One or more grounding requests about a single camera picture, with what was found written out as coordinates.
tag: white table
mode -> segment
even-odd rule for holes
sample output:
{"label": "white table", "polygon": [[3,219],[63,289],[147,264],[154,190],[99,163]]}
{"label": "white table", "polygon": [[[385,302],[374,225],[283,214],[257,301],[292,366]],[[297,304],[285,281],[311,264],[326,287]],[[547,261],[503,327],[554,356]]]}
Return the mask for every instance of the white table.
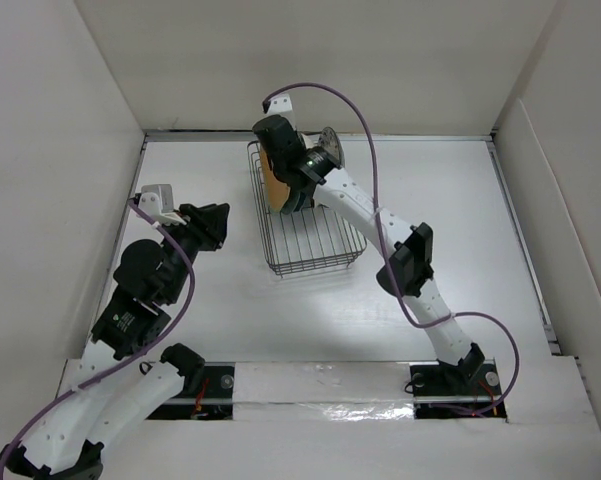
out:
{"label": "white table", "polygon": [[[370,190],[366,143],[345,137],[343,146],[347,170]],[[601,478],[595,417],[573,359],[550,354],[487,144],[379,137],[377,149],[381,203],[433,227],[433,265],[450,307],[495,315],[518,342],[523,364],[507,401],[510,423],[353,424],[301,421],[293,414],[268,421],[145,422],[110,459],[105,478]],[[152,183],[173,185],[176,204],[231,205],[227,241],[222,250],[198,256],[194,301],[169,343],[185,343],[208,361],[434,359],[426,335],[410,328],[395,299],[377,286],[381,259],[371,246],[345,271],[302,279],[270,272],[246,142],[149,143],[138,189]],[[119,252],[147,237],[160,240],[130,218]],[[480,319],[461,322],[508,380],[512,354],[502,332]],[[278,388],[284,384],[273,373],[269,379]]]}

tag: wall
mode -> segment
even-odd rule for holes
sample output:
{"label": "wall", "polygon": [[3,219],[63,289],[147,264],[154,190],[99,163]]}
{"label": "wall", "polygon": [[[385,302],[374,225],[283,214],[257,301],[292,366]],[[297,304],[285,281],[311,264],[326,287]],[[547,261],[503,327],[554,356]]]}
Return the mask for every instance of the wall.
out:
{"label": "wall", "polygon": [[497,146],[567,353],[601,426],[601,0],[564,0]]}
{"label": "wall", "polygon": [[[249,129],[270,91],[321,81],[374,132],[488,134],[555,0],[77,0],[143,128]],[[306,129],[357,120],[297,93]]]}
{"label": "wall", "polygon": [[142,138],[72,2],[0,0],[0,362],[79,352]]}

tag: dish rack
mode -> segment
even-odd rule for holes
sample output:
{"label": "dish rack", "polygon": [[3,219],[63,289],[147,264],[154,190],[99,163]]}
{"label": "dish rack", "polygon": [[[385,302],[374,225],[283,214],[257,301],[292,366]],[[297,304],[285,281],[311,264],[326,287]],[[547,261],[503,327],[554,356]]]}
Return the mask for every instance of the dish rack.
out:
{"label": "dish rack", "polygon": [[276,275],[348,267],[367,248],[367,240],[349,222],[325,206],[289,215],[267,203],[259,144],[247,145],[249,171],[264,258]]}

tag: round metal disc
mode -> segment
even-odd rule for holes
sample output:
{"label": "round metal disc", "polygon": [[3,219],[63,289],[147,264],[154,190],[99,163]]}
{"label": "round metal disc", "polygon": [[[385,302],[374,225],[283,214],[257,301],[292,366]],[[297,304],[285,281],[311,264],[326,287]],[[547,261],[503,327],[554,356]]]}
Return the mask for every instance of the round metal disc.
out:
{"label": "round metal disc", "polygon": [[338,134],[331,127],[325,127],[320,133],[320,138],[318,139],[318,146],[324,148],[327,152],[335,157],[338,161],[338,164],[341,167],[344,167],[344,151],[342,150],[342,145],[340,144],[340,139],[338,138]]}

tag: robotic arm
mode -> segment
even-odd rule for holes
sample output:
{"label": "robotic arm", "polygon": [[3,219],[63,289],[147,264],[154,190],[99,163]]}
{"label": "robotic arm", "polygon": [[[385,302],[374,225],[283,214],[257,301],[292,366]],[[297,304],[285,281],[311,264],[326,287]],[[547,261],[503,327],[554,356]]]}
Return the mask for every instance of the robotic arm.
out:
{"label": "robotic arm", "polygon": [[[291,187],[292,192],[304,193],[338,212],[379,251],[380,242],[385,243],[403,300],[419,324],[448,318],[425,330],[438,359],[439,368],[434,375],[437,382],[446,384],[446,395],[464,392],[481,371],[484,355],[460,328],[438,291],[431,267],[431,227],[426,223],[415,226],[385,208],[376,211],[371,197],[357,186],[337,158],[321,146],[306,145],[292,125],[294,116],[288,95],[272,99],[266,113],[269,115],[253,126],[253,132],[275,177]],[[376,215],[384,238],[378,235]],[[394,295],[386,266],[376,278],[385,291]]]}
{"label": "robotic arm", "polygon": [[[160,307],[175,303],[182,291],[189,273],[182,253],[193,263],[198,252],[222,247],[229,205],[184,204],[175,211],[169,185],[143,187],[133,203],[164,225],[181,252],[166,239],[139,240],[124,250],[113,274],[118,286],[91,331],[74,386],[17,448],[1,453],[13,473],[36,480],[96,480],[103,458],[124,434],[166,400],[200,385],[204,359],[176,344],[139,382],[116,395],[122,367],[145,352],[171,320]],[[119,371],[105,375],[116,366]],[[76,386],[99,376],[88,389]]]}

